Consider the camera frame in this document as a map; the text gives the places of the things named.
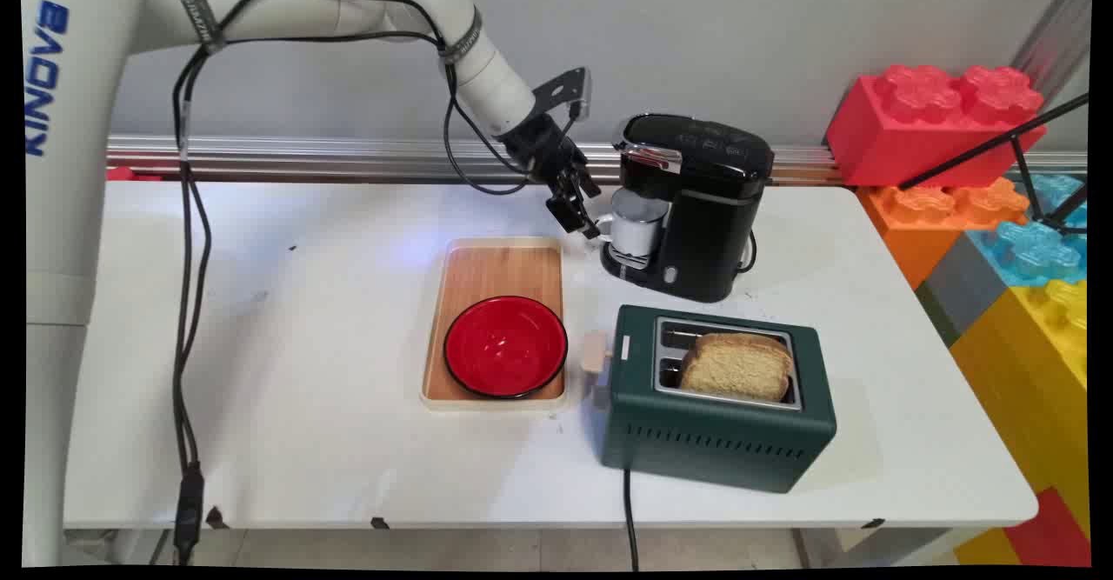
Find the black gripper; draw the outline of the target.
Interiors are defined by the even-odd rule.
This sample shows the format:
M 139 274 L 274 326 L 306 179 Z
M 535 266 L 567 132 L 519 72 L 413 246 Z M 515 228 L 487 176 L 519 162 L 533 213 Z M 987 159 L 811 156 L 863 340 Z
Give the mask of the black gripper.
M 585 198 L 599 197 L 601 191 L 588 171 L 584 154 L 568 135 L 578 117 L 577 111 L 570 112 L 570 119 L 559 127 L 550 114 L 539 114 L 498 136 L 498 142 L 504 145 L 529 179 L 549 183 L 552 196 L 546 199 L 546 208 L 564 232 L 580 232 L 587 239 L 595 239 L 601 232 L 587 212 Z

